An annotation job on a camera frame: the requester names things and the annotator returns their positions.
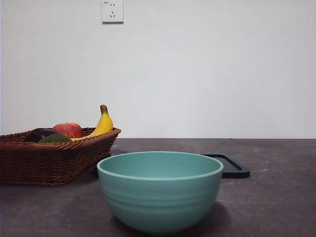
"bowl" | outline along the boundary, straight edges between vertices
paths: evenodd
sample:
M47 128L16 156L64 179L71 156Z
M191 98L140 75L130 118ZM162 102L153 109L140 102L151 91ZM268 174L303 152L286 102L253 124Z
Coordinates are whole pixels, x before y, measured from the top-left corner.
M114 215L156 236L180 232L200 221L216 199L223 164L183 152L134 152L97 164L101 189Z

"bowl rim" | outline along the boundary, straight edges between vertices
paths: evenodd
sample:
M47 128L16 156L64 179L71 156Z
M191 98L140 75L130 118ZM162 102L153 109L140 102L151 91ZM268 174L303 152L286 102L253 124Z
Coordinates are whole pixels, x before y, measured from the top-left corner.
M191 175L191 176L182 176L182 177L175 177L175 178L147 178L147 177L138 177L138 176L130 176L130 175L122 175L122 174L117 174L117 173L113 173L113 172L109 172L107 170L104 170L100 167L101 163L104 162L105 160L108 159L113 159L116 157L121 157L121 156L127 156L130 154L143 154L143 153L177 153L177 154L190 154L190 155L194 155L197 157L204 157L210 160L213 160L215 162L217 162L220 167L217 170L214 170L212 172L208 172L206 174L198 174L198 175ZM102 172L105 173L107 175L113 176L113 177L117 177L117 178L123 178L123 179L131 179L131 180L144 180L144 181L176 181L176 180L191 180L191 179L199 179L199 178L203 178L203 177L207 177L207 176L211 176L211 175L215 175L218 173L223 172L224 169L224 165L223 163L221 163L219 160L212 158L212 157L208 157L208 156L204 156L204 155L200 155L200 154L196 154L196 153L188 153L188 152L173 152L173 151L143 151L143 152L129 152L129 153L124 153L124 154L119 154L119 155L114 155L108 158L104 158L102 160L100 160L97 163L97 170L98 172Z

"countertop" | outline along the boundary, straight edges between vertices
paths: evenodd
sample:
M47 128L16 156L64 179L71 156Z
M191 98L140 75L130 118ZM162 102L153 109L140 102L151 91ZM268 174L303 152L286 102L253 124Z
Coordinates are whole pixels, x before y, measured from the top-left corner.
M111 153L218 153L250 168L222 179L203 220L175 237L316 236L316 139L117 139ZM0 185L1 237L144 237L107 207L95 166L61 187Z

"electrical outlet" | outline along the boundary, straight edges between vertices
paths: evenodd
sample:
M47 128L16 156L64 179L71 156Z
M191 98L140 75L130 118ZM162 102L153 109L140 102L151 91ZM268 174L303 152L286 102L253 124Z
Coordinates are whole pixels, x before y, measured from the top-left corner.
M102 23L123 23L123 0L104 0L102 3Z

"banana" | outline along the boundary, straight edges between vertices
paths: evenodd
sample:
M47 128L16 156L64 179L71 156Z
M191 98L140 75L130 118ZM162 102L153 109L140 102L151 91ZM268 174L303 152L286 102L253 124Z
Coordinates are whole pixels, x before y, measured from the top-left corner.
M96 135L100 135L102 133L112 131L113 121L109 116L108 108L105 105L100 105L100 110L101 110L101 117L100 117L98 124L95 127L94 131L92 133L90 133L89 135L84 136L84 137L71 138L72 141L81 140L83 138L93 137Z

